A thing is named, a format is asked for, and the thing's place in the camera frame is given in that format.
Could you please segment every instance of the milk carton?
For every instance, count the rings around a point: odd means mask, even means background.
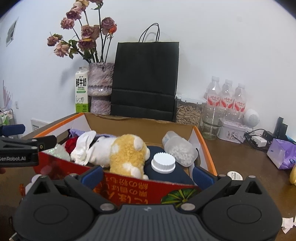
[[[75,74],[75,106],[76,112],[90,112],[91,96],[87,95],[88,67],[80,67]]]

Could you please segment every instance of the yellow plush dog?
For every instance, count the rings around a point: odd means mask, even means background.
[[[117,137],[111,146],[110,172],[147,180],[144,164],[150,157],[145,142],[135,135]]]

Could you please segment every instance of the purple cloth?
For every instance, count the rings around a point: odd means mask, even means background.
[[[81,130],[77,130],[77,129],[70,129],[69,130],[70,132],[70,135],[69,137],[72,138],[74,136],[81,136],[83,133],[85,133],[85,131],[81,131]],[[113,135],[109,135],[109,134],[96,134],[96,139],[98,139],[99,137],[116,137],[116,136],[113,136]]]
[[[267,155],[278,169],[292,169],[296,161],[296,145],[273,139]]]

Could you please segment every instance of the wall outlet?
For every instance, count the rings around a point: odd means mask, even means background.
[[[48,125],[48,123],[39,121],[39,120],[31,120],[32,130],[35,131],[41,127]]]

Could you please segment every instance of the white round speaker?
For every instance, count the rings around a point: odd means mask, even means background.
[[[242,121],[246,126],[253,128],[259,124],[260,119],[259,119],[259,115],[256,111],[254,111],[253,109],[248,109],[244,113],[244,115],[242,117]]]

